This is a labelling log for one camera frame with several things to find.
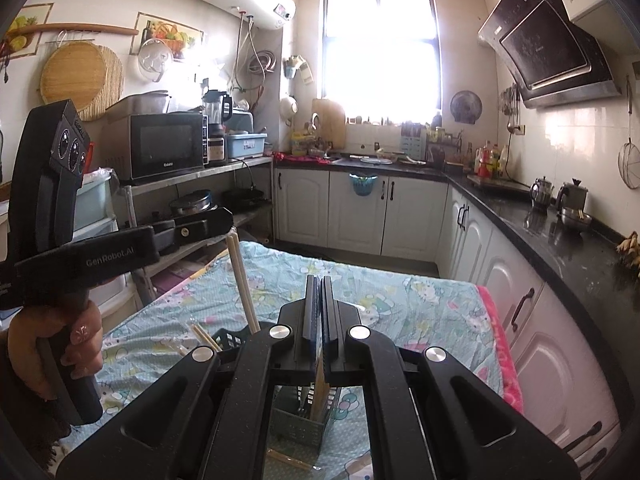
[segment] stainless steel kettle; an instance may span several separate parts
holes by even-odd
[[[529,189],[529,196],[531,197],[533,207],[546,211],[546,208],[551,204],[551,194],[553,193],[553,190],[554,186],[546,179],[546,176],[537,178]]]
[[[587,202],[589,190],[585,187],[580,187],[581,180],[577,178],[572,178],[571,180],[574,181],[572,184],[565,182],[562,184],[560,191],[558,191],[558,198],[556,198],[558,213],[562,211],[563,207],[584,209],[584,204]]]

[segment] window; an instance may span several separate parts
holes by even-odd
[[[322,96],[347,117],[431,121],[440,105],[433,0],[324,0]]]

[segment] sleeve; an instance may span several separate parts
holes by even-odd
[[[29,454],[46,470],[53,459],[53,445],[69,436],[71,428],[55,400],[45,402],[14,373],[6,331],[0,332],[0,410]]]

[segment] hand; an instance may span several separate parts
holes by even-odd
[[[47,381],[36,339],[51,337],[70,325],[71,343],[60,362],[75,365],[71,378],[93,375],[102,368],[102,318],[98,307],[89,301],[88,308],[77,319],[63,308],[30,306],[22,309],[11,321],[8,333],[9,360],[20,379],[44,400],[56,394]]]

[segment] bananas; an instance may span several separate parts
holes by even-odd
[[[640,268],[640,244],[638,244],[638,233],[633,231],[631,236],[626,240],[623,240],[620,245],[616,247],[616,251],[620,253],[620,262],[632,269],[633,267]]]

